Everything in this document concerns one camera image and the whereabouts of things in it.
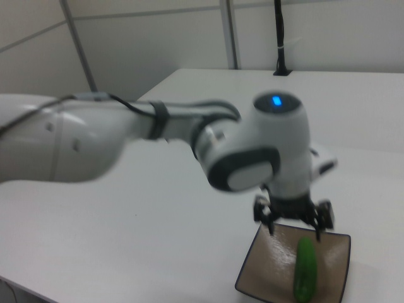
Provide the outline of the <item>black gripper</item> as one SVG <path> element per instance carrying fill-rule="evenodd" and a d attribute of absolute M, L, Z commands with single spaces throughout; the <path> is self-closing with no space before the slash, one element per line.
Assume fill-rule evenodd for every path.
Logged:
<path fill-rule="evenodd" d="M 313 203 L 310 191 L 292 198 L 281 197 L 269 191 L 268 196 L 269 200 L 264 196 L 255 197 L 253 219 L 266 226 L 270 235 L 274 234 L 274 221 L 279 218 L 308 222 L 315 229 L 318 242 L 321 242 L 321 234 L 325 230 L 334 229 L 334 212 L 330 200 Z"/>

